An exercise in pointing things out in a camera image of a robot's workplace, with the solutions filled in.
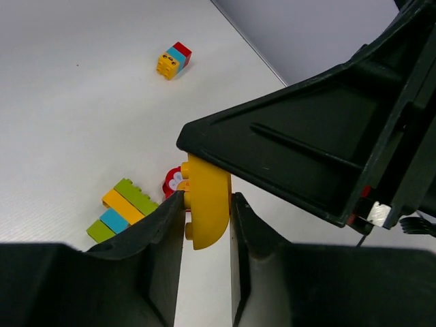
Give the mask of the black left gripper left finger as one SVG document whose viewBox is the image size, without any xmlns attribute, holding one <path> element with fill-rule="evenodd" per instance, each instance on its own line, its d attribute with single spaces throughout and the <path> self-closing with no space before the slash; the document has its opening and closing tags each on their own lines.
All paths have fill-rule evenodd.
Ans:
<svg viewBox="0 0 436 327">
<path fill-rule="evenodd" d="M 3 243 L 1 325 L 172 326 L 184 227 L 178 191 L 88 251 L 61 243 Z"/>
</svg>

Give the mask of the yellow curved lego brick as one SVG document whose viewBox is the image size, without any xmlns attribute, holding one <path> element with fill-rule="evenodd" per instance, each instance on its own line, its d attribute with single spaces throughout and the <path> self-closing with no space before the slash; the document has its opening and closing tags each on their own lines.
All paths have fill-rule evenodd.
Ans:
<svg viewBox="0 0 436 327">
<path fill-rule="evenodd" d="M 229 224 L 231 174 L 192 154 L 181 164 L 181 173 L 189 183 L 184 203 L 191 211 L 185 237 L 195 250 L 205 249 L 223 236 Z"/>
</svg>

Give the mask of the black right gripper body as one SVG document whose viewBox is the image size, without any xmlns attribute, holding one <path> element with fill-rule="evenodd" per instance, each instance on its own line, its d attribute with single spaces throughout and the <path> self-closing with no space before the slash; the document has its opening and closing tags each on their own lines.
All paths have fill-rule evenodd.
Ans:
<svg viewBox="0 0 436 327">
<path fill-rule="evenodd" d="M 363 235 L 398 224 L 407 234 L 430 234 L 413 213 L 435 213 L 435 2 L 397 7 L 388 28 L 351 58 L 357 79 L 382 99 L 375 123 L 384 129 L 383 146 L 347 222 Z"/>
</svg>

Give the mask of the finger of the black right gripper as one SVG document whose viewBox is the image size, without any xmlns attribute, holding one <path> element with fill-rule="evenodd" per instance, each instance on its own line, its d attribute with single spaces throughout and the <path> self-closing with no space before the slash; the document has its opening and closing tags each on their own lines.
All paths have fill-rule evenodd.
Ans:
<svg viewBox="0 0 436 327">
<path fill-rule="evenodd" d="M 306 80 L 187 123 L 176 145 L 342 227 L 391 107 L 381 87 Z"/>
</svg>

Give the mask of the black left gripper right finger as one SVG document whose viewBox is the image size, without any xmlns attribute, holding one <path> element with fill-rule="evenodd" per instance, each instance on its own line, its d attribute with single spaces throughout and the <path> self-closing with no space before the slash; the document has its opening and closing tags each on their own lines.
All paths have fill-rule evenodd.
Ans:
<svg viewBox="0 0 436 327">
<path fill-rule="evenodd" d="M 241 193 L 230 218 L 234 326 L 434 326 L 435 254 L 291 243 Z"/>
</svg>

